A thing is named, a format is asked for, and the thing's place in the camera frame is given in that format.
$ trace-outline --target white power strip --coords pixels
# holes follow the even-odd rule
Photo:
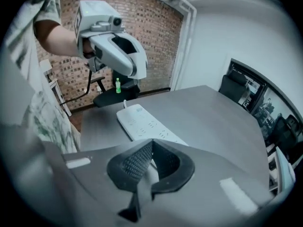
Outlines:
[[[117,117],[132,140],[160,139],[188,146],[139,104],[120,110]]]

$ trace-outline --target gray table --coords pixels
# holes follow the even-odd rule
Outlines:
[[[232,100],[199,86],[128,101],[140,104],[188,145],[218,154],[268,186],[265,143],[257,120]],[[81,151],[131,141],[116,113],[123,103],[83,113]]]

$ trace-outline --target sleeve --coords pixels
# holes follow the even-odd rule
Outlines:
[[[42,20],[52,20],[61,24],[60,0],[45,0],[44,5],[34,19],[34,23]]]

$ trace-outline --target floor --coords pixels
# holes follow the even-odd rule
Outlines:
[[[150,96],[150,95],[164,93],[164,92],[166,92],[166,91],[161,91],[161,92],[156,92],[156,93],[150,93],[150,94],[142,95],[142,96],[139,96],[139,97]],[[81,132],[81,123],[82,123],[83,112],[84,112],[84,110],[76,112],[76,113],[72,113],[71,117],[69,117],[71,123],[76,127],[76,129],[79,132]]]

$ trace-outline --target small bottle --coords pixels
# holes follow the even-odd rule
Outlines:
[[[116,93],[121,93],[119,78],[116,79]]]

